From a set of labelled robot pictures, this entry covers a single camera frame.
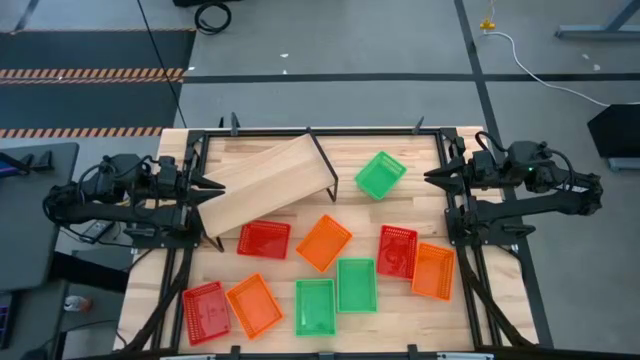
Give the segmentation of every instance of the orange striped tape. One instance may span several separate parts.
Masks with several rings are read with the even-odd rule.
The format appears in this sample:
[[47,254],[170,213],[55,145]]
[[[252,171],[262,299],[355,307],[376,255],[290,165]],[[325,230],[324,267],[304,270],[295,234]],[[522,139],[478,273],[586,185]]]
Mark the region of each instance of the orange striped tape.
[[0,129],[0,139],[160,136],[162,126],[77,129]]
[[5,79],[137,79],[181,78],[184,69],[131,68],[131,69],[0,69],[0,80]]
[[[20,84],[115,84],[115,83],[150,83],[165,82],[165,78],[138,78],[138,79],[42,79],[42,80],[3,80],[0,85],[20,85]],[[183,78],[173,78],[171,82],[183,83]]]

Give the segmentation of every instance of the plastic basket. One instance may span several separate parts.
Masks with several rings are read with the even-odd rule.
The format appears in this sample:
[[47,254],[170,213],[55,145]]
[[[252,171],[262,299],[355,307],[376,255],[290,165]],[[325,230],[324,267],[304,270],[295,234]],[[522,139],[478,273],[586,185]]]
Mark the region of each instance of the plastic basket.
[[378,274],[413,278],[418,232],[383,225],[378,248]]
[[338,311],[378,311],[376,265],[370,258],[338,259]]
[[300,242],[296,252],[318,271],[325,272],[351,240],[351,237],[349,230],[342,227],[330,216],[324,215]]
[[296,336],[336,334],[333,279],[296,281]]
[[425,243],[418,245],[411,291],[450,301],[455,256],[453,249]]
[[227,291],[227,299],[249,340],[284,319],[280,305],[260,274],[249,276]]
[[184,291],[182,303],[191,346],[231,331],[227,302],[219,281]]
[[382,200],[407,168],[384,151],[380,151],[373,160],[356,175],[356,184],[375,200]]
[[291,225],[257,220],[242,227],[238,254],[274,259],[287,257]]

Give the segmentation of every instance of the wooden table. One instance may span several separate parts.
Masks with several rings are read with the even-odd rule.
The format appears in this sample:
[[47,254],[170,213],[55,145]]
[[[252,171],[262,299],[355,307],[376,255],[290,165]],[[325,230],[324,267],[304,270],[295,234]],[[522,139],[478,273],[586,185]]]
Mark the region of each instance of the wooden table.
[[[459,135],[465,139],[467,154],[479,150],[473,140],[473,135],[479,130],[479,127],[458,128]],[[186,135],[185,129],[165,130],[160,139],[158,156],[170,155],[176,158],[176,162],[182,161]],[[289,139],[215,138],[209,145],[206,173]],[[236,254],[239,228],[222,234],[225,253],[219,253],[203,242],[193,254],[189,287],[220,280],[228,290],[250,274],[260,272],[285,312],[285,319],[258,339],[249,341],[231,314],[231,334],[197,347],[189,346],[185,326],[182,326],[180,351],[228,353],[232,345],[240,345],[242,352],[249,353],[404,352],[407,344],[417,344],[420,351],[472,350],[457,264],[451,302],[413,294],[410,282],[406,280],[379,276],[378,313],[338,314],[338,333],[335,337],[298,338],[294,335],[295,280],[335,278],[335,266],[321,274],[295,252],[297,244],[323,214],[332,216],[354,235],[341,256],[376,258],[383,224],[415,229],[419,233],[419,242],[449,246],[443,215],[447,207],[445,193],[424,182],[422,175],[440,166],[433,136],[319,136],[318,139],[340,178],[338,201],[332,203],[326,192],[322,191],[262,217],[264,220],[291,224],[286,260]],[[381,150],[402,162],[408,171],[384,200],[374,201],[357,188],[354,177]],[[501,195],[496,190],[478,191],[476,195],[501,201]],[[536,342],[517,260],[495,247],[485,247],[484,250],[496,303],[523,336]],[[142,327],[158,301],[165,257],[166,250],[157,249],[136,265],[131,273],[119,325],[120,333],[127,340]],[[176,270],[180,261],[178,253]],[[485,311],[479,300],[476,303],[483,339],[489,343]],[[165,317],[163,347],[169,346],[173,316],[174,305]]]

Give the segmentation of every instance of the wooden board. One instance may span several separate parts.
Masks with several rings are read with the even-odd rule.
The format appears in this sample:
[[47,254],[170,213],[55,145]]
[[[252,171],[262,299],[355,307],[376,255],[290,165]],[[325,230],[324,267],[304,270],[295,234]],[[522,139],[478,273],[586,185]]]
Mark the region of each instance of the wooden board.
[[[467,149],[479,149],[473,134],[480,128],[459,128]],[[159,155],[176,156],[184,152],[186,131],[165,130]],[[215,138],[209,145],[207,171],[224,169],[255,153],[277,146],[291,138]],[[420,242],[449,246],[443,211],[445,194],[423,180],[422,174],[439,167],[435,141],[429,136],[355,136],[319,137],[340,182],[338,201],[331,203],[325,192],[316,193],[262,217],[291,224],[292,232],[286,260],[260,259],[236,254],[240,228],[221,234],[226,252],[218,253],[203,243],[194,253],[189,286],[220,280],[230,289],[250,274],[260,272],[280,303],[285,319],[260,338],[249,341],[235,316],[231,317],[230,335],[197,347],[190,347],[183,331],[180,351],[228,353],[232,345],[243,352],[403,352],[407,344],[417,344],[420,351],[471,350],[471,334],[462,292],[458,265],[451,302],[415,295],[410,282],[386,276],[378,277],[376,314],[338,314],[337,336],[332,338],[298,338],[294,335],[295,280],[335,278],[335,265],[320,274],[295,252],[313,224],[329,214],[354,235],[341,256],[373,257],[377,255],[380,226],[383,224],[415,229]],[[374,201],[362,193],[353,178],[380,150],[402,162],[407,174],[383,201]],[[498,191],[478,191],[490,201],[501,201]],[[485,247],[485,258],[496,302],[514,325],[535,342],[535,329],[518,262],[499,249]],[[142,326],[157,303],[162,265],[160,254],[141,261],[130,277],[125,296],[120,329],[127,340]],[[485,343],[489,342],[484,309],[478,302]],[[173,312],[165,322],[163,339],[170,333]]]
[[198,206],[207,235],[246,224],[335,183],[310,135],[281,142],[205,177],[226,186],[225,194]]

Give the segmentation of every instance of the wooden ramp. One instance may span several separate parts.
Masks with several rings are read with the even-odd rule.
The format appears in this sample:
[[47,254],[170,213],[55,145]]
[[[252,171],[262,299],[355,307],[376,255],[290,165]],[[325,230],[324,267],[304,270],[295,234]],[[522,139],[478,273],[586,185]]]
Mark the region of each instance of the wooden ramp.
[[285,141],[205,176],[225,194],[198,206],[211,238],[334,184],[311,135]]

